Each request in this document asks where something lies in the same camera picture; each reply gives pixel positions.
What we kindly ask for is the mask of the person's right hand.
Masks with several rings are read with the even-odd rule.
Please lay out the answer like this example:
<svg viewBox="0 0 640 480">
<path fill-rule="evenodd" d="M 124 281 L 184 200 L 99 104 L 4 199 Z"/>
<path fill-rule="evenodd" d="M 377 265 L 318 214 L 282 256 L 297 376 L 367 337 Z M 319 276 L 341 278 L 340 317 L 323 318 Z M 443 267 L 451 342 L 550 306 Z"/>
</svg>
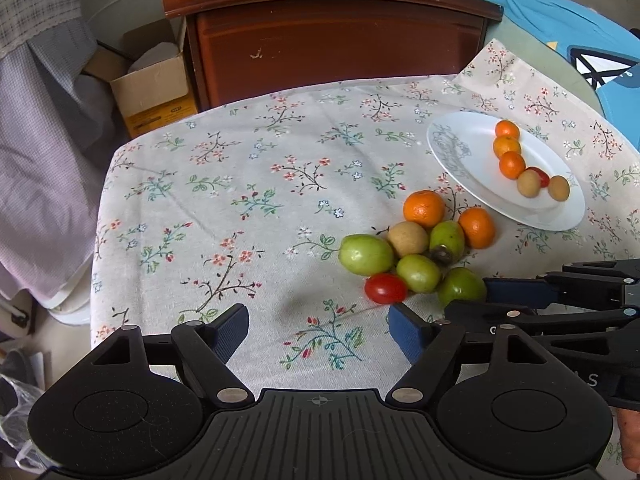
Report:
<svg viewBox="0 0 640 480">
<path fill-rule="evenodd" d="M 616 410 L 617 426 L 620 430 L 620 446 L 622 447 L 625 467 L 639 474 L 640 471 L 640 413 L 618 408 Z"/>
</svg>

